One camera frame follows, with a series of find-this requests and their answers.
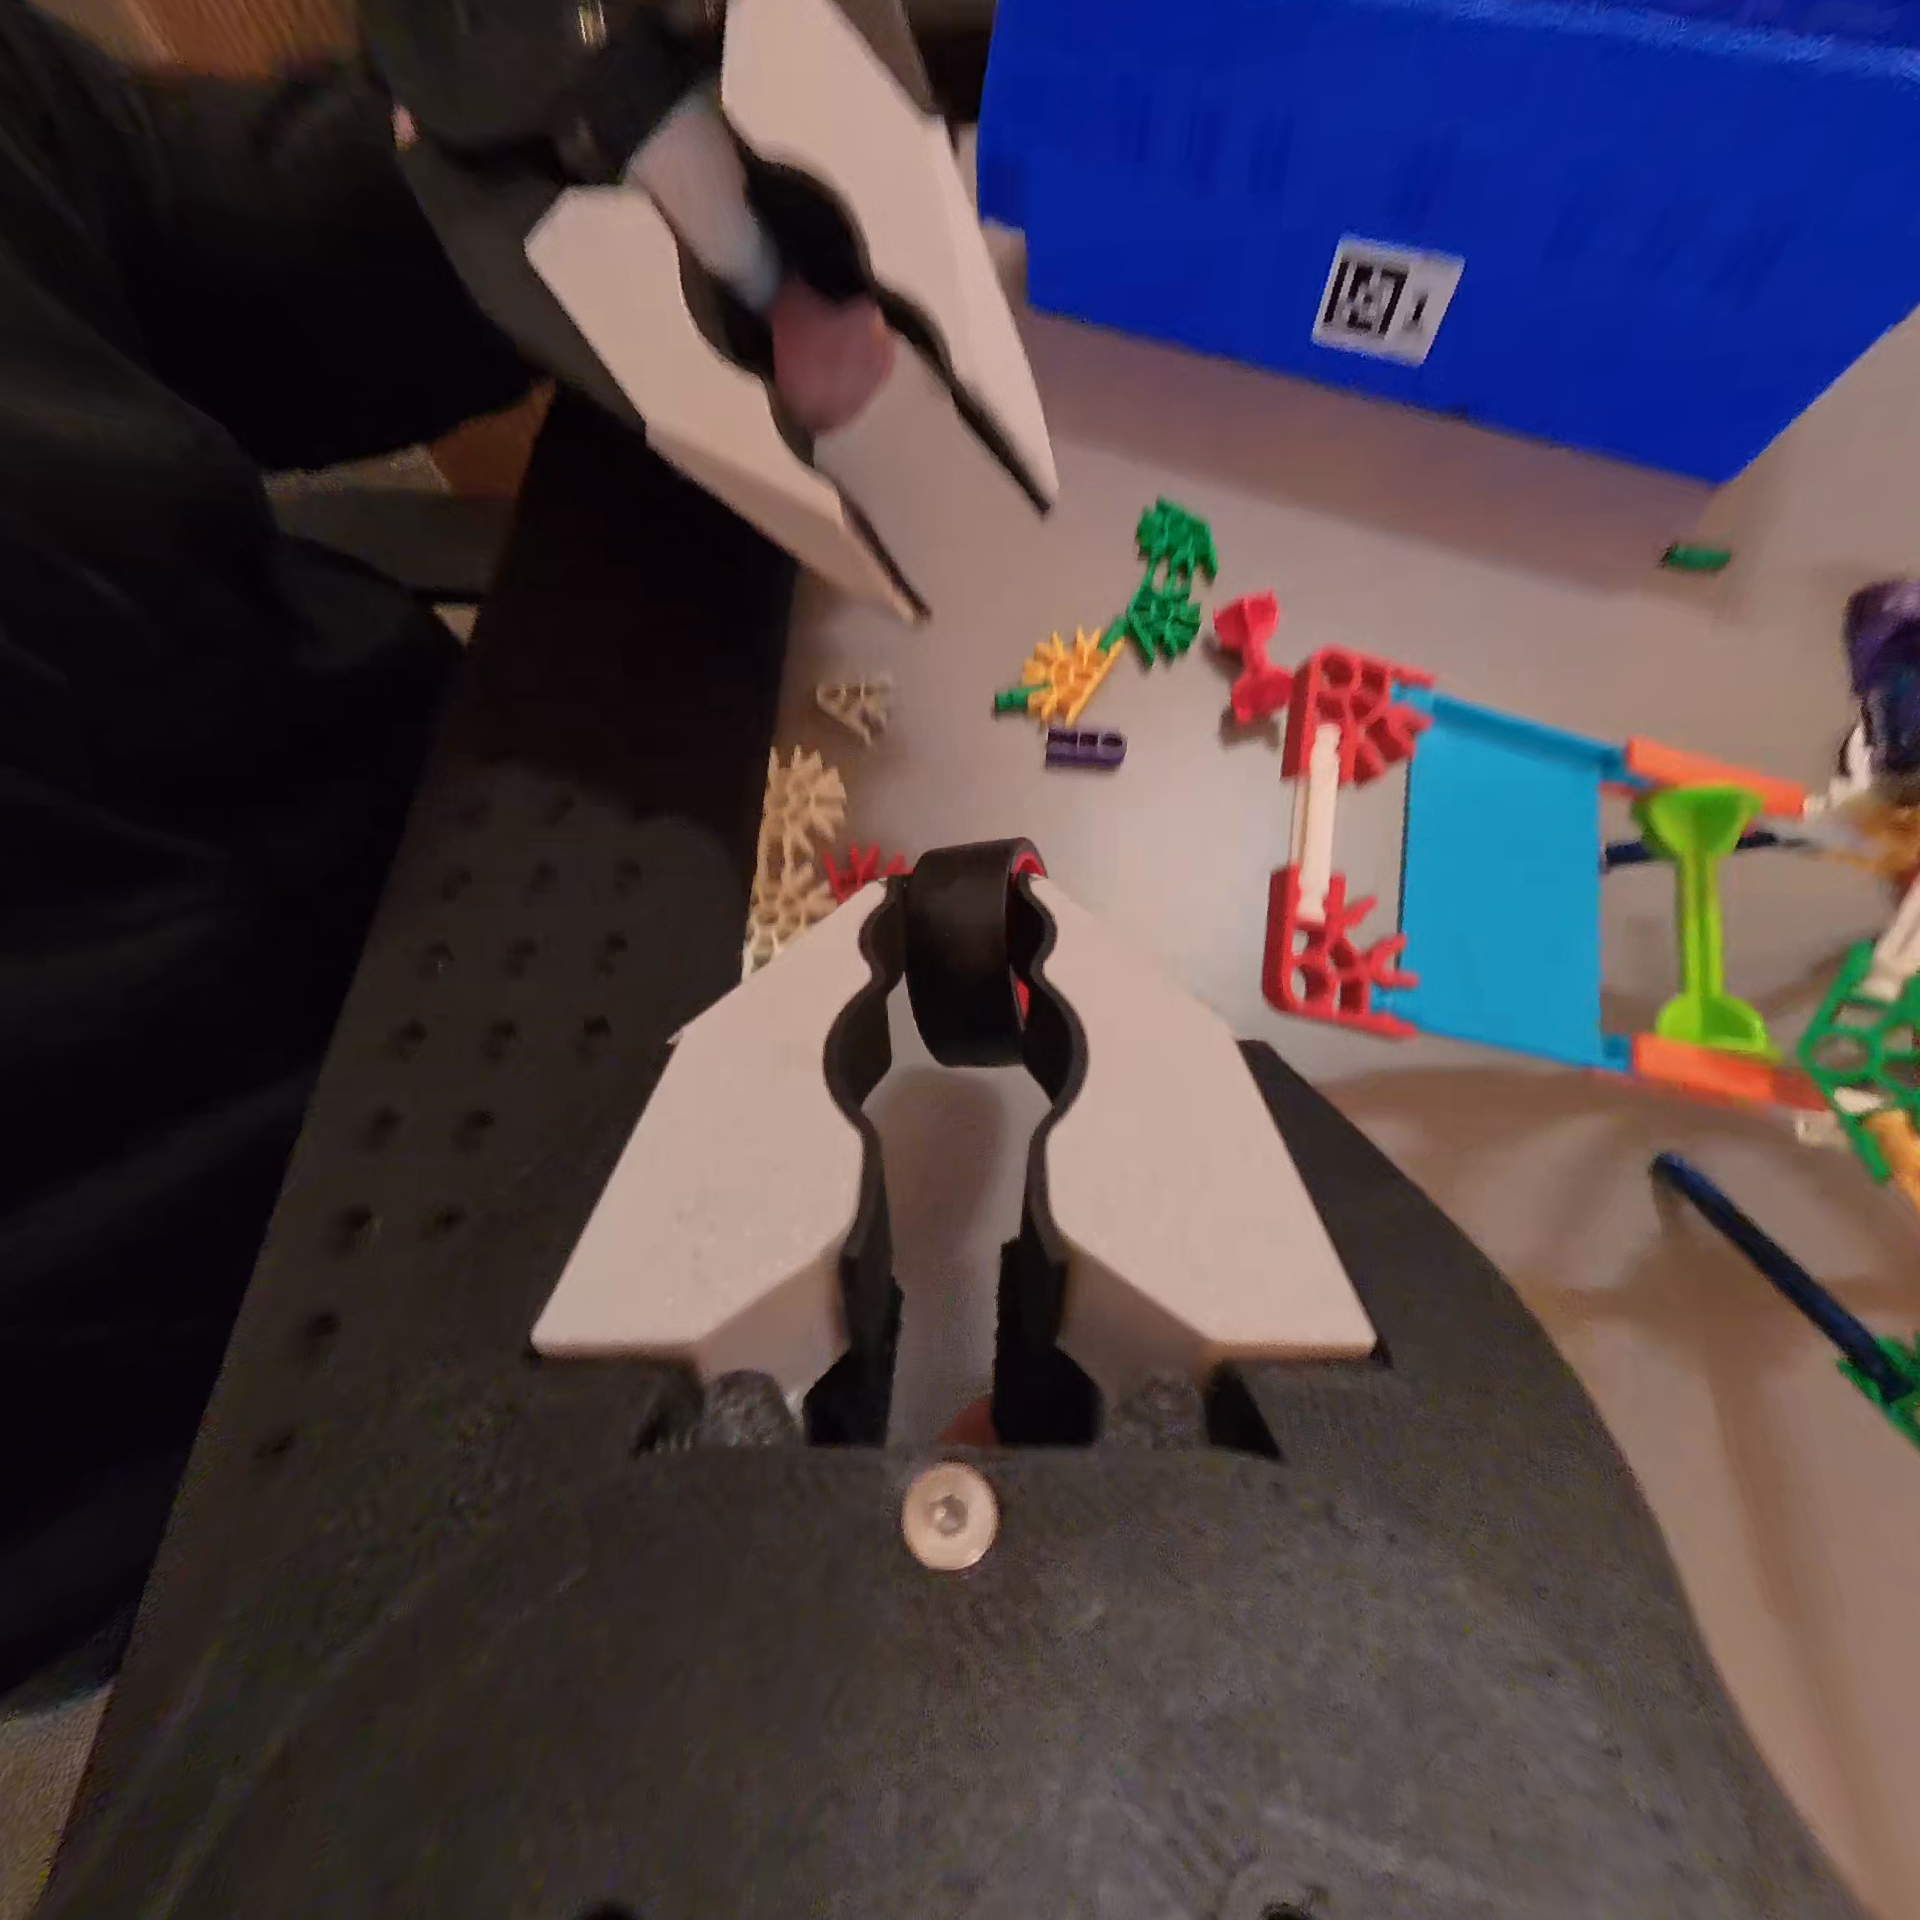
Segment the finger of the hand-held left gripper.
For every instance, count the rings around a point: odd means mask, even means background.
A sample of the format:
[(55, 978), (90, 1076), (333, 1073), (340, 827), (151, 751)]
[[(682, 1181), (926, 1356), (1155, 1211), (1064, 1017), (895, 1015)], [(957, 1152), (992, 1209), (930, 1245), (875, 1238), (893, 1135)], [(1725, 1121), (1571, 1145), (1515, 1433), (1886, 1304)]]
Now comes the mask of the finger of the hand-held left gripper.
[(910, 4), (729, 4), (722, 107), (749, 154), (825, 209), (972, 440), (1050, 514), (1061, 482), (1040, 387)]
[(913, 626), (926, 618), (842, 491), (782, 434), (762, 378), (709, 341), (679, 238), (648, 197), (564, 190), (526, 259), (666, 464), (831, 589)]

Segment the person's left hand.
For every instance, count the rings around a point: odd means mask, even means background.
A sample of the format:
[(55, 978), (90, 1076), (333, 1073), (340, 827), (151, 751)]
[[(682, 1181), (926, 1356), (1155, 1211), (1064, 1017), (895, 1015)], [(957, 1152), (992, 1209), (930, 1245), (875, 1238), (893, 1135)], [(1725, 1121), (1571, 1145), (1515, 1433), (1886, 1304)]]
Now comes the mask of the person's left hand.
[(895, 372), (897, 337), (877, 300), (828, 300), (791, 279), (768, 325), (777, 394), (809, 434), (851, 427)]

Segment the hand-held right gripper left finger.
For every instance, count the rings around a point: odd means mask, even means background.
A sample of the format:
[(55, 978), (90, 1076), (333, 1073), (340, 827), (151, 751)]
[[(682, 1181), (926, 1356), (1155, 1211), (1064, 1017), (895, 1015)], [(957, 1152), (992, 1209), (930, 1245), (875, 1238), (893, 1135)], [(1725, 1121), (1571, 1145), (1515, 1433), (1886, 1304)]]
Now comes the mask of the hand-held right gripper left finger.
[(673, 1040), (532, 1327), (556, 1361), (773, 1380), (819, 1445), (888, 1438), (900, 1350), (885, 1154), (900, 878), (875, 880)]

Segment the person's left forearm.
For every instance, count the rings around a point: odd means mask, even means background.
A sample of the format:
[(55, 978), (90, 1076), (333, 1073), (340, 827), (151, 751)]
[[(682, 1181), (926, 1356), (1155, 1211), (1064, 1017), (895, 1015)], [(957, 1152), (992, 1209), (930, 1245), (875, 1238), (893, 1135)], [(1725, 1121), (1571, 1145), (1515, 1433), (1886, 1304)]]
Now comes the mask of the person's left forearm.
[(430, 444), (536, 384), (406, 180), (365, 56), (145, 69), (5, 4), (5, 161), (105, 276), (102, 325), (263, 468)]

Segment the red toy wheel black tyre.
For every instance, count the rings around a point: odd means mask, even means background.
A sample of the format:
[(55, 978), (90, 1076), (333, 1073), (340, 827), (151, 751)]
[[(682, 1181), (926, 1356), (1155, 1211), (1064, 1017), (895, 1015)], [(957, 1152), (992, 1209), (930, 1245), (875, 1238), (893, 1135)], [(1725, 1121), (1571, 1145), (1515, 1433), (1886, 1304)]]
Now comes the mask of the red toy wheel black tyre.
[(925, 852), (905, 878), (905, 981), (916, 1031), (942, 1068), (1005, 1068), (1024, 1056), (1028, 989), (1012, 913), (1044, 856), (1018, 836)]

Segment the colourful construction toy airplane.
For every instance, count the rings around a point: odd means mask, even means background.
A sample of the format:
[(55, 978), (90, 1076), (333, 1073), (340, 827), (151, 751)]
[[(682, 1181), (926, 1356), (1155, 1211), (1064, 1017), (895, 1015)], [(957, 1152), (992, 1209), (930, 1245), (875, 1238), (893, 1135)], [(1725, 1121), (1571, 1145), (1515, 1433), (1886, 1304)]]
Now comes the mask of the colourful construction toy airplane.
[[(1261, 969), (1276, 1013), (1780, 1116), (1916, 1209), (1916, 793), (1896, 795), (1864, 728), (1806, 789), (1646, 736), (1550, 728), (1338, 646), (1243, 667), (1230, 710), (1281, 724), (1293, 821)], [(1793, 1046), (1728, 978), (1723, 872), (1741, 852), (1907, 880)], [(1650, 1029), (1614, 1033), (1603, 888), (1632, 864), (1673, 883), (1676, 983)]]

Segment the yellow connector with green rod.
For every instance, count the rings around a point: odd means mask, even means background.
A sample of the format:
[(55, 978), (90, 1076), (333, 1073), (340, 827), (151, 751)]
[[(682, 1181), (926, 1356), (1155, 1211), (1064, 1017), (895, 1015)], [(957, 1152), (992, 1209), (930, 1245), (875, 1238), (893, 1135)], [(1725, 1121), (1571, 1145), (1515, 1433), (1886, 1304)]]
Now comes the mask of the yellow connector with green rod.
[(991, 713), (1043, 728), (1077, 728), (1109, 680), (1120, 646), (1120, 629), (1047, 637), (1021, 663), (1018, 680), (992, 695)]

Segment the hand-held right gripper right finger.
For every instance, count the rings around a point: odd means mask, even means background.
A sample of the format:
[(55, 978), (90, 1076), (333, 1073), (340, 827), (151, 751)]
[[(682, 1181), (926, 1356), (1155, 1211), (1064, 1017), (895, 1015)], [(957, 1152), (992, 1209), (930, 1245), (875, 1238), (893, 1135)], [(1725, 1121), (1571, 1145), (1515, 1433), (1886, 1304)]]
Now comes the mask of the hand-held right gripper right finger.
[(1368, 1367), (1380, 1333), (1235, 1031), (1152, 956), (1022, 874), (1021, 1063), (1047, 1097), (1002, 1249), (995, 1430), (1084, 1447), (1138, 1388)]

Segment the white snowflake connector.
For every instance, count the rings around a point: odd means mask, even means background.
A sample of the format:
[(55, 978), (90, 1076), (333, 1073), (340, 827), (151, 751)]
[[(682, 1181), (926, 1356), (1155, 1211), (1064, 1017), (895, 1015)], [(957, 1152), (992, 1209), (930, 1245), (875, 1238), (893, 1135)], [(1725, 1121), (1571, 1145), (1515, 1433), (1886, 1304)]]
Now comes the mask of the white snowflake connector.
[(848, 789), (819, 751), (773, 748), (766, 762), (757, 859), (768, 869), (810, 862), (842, 831)]
[(781, 851), (766, 854), (750, 886), (741, 978), (752, 978), (836, 908), (832, 886), (810, 859)]

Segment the red bow-shaped connector piece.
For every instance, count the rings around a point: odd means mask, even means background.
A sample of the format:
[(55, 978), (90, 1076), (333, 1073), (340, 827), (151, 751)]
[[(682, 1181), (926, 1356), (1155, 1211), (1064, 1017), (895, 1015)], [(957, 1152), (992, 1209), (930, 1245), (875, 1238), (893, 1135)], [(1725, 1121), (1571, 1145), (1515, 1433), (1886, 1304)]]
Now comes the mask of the red bow-shaped connector piece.
[(1212, 644), (1233, 665), (1227, 718), (1235, 730), (1263, 728), (1293, 703), (1294, 670), (1273, 655), (1283, 624), (1275, 590), (1244, 593), (1212, 611)]

